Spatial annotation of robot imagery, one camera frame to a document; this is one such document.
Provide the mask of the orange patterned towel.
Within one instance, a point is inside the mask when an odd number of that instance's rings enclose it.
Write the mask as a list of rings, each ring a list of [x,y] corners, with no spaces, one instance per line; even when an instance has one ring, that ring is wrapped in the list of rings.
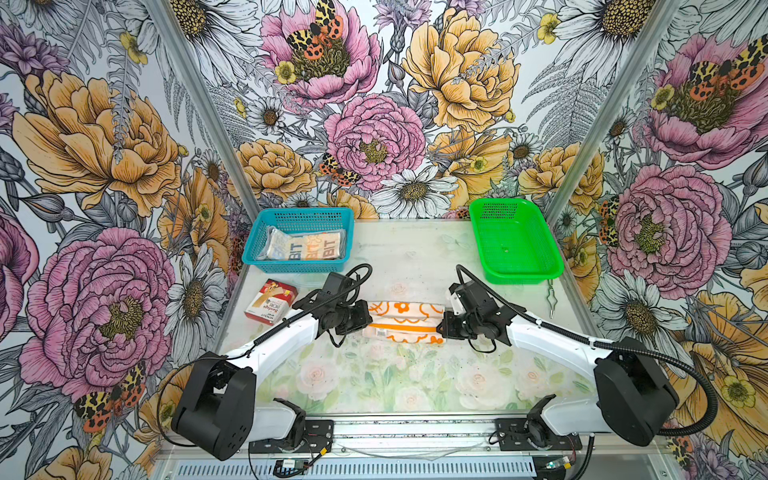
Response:
[[[367,338],[411,345],[444,343],[437,331],[445,313],[442,305],[382,301],[370,303],[368,312],[372,322],[362,330]]]

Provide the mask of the printed cream towel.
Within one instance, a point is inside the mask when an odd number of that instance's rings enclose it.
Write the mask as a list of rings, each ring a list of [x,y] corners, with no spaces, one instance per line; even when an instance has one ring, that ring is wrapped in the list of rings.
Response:
[[[343,230],[289,234],[275,227],[268,229],[267,241],[259,260],[324,261],[343,256],[346,234]]]

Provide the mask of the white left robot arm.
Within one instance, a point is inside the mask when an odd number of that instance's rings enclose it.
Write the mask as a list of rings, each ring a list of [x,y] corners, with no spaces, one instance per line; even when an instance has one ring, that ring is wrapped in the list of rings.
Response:
[[[293,304],[285,318],[256,339],[225,355],[212,352],[184,365],[189,378],[170,422],[173,444],[197,447],[219,460],[265,442],[295,451],[309,444],[305,411],[275,398],[260,402],[257,392],[290,356],[322,335],[340,347],[347,335],[371,324],[360,289],[373,268],[362,263],[345,274],[331,272],[324,285]]]

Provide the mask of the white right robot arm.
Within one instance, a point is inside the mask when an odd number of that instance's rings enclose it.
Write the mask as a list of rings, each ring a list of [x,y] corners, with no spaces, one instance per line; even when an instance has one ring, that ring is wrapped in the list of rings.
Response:
[[[664,370],[642,343],[585,337],[547,322],[517,304],[503,302],[481,282],[454,283],[438,332],[472,342],[524,349],[565,366],[587,381],[590,395],[567,400],[547,394],[528,412],[517,437],[551,447],[560,437],[613,433],[647,446],[675,410],[679,397]]]

